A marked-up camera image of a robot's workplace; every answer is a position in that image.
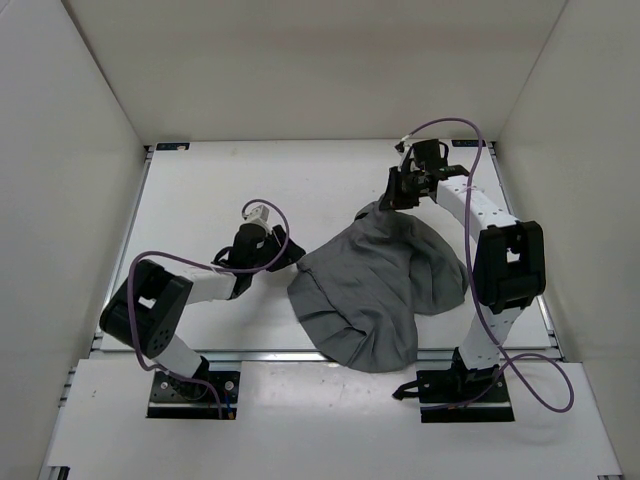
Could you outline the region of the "grey pleated skirt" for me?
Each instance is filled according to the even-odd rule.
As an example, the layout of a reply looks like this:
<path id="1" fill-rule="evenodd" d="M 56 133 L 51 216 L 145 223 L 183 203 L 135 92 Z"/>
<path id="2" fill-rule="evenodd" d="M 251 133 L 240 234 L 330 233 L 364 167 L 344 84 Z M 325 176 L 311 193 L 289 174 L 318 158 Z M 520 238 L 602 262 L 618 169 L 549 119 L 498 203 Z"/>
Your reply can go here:
<path id="1" fill-rule="evenodd" d="M 287 292 L 321 354 L 354 370 L 387 373 L 416 361 L 416 316 L 459 307 L 468 286 L 464 263 L 438 232 L 371 202 L 298 261 Z"/>

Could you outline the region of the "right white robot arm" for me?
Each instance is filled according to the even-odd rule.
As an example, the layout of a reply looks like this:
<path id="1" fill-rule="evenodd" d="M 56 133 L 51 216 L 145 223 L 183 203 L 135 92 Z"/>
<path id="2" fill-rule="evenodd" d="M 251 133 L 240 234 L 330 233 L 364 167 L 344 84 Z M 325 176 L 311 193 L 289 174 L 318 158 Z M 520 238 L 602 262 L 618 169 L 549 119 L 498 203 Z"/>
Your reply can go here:
<path id="1" fill-rule="evenodd" d="M 447 162 L 449 148 L 437 140 L 400 141 L 398 166 L 389 170 L 384 210 L 404 210 L 423 197 L 448 211 L 464 227 L 469 286 L 475 315 L 448 370 L 427 381 L 453 402 L 469 401 L 498 377 L 501 349 L 522 311 L 546 286 L 543 232 L 522 222 L 475 186 L 470 172 Z"/>

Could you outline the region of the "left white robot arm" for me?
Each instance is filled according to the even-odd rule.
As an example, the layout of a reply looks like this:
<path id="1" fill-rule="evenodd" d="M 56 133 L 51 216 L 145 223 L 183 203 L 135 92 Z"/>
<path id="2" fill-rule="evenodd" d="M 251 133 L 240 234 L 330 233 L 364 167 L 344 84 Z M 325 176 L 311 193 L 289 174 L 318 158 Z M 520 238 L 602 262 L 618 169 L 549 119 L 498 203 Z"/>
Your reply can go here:
<path id="1" fill-rule="evenodd" d="M 161 366 L 169 384 L 188 400 L 212 393 L 209 362 L 189 348 L 176 329 L 185 307 L 214 300 L 234 300 L 260 271 L 282 270 L 306 251 L 286 236 L 281 225 L 272 228 L 244 223 L 233 243 L 212 260 L 213 268 L 194 268 L 174 274 L 142 259 L 101 313 L 99 326 L 150 361 Z"/>

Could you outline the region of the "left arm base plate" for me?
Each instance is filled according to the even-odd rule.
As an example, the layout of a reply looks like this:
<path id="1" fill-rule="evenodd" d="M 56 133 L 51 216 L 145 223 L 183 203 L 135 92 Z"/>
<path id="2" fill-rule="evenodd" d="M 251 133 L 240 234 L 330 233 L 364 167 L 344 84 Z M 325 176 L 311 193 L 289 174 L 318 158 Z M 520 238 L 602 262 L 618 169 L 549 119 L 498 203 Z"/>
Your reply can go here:
<path id="1" fill-rule="evenodd" d="M 216 390 L 217 402 L 208 387 L 181 382 L 156 371 L 146 416 L 151 419 L 235 420 L 240 380 L 239 370 L 210 370 L 207 382 Z"/>

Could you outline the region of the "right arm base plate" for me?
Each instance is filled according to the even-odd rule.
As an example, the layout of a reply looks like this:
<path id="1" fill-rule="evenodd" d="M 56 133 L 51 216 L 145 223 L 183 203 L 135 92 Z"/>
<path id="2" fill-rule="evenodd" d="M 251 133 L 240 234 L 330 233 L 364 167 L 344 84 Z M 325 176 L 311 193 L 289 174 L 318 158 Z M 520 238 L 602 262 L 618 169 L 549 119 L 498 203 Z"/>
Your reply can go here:
<path id="1" fill-rule="evenodd" d="M 515 421 L 504 375 L 458 388 L 445 370 L 418 370 L 423 424 L 509 423 Z"/>

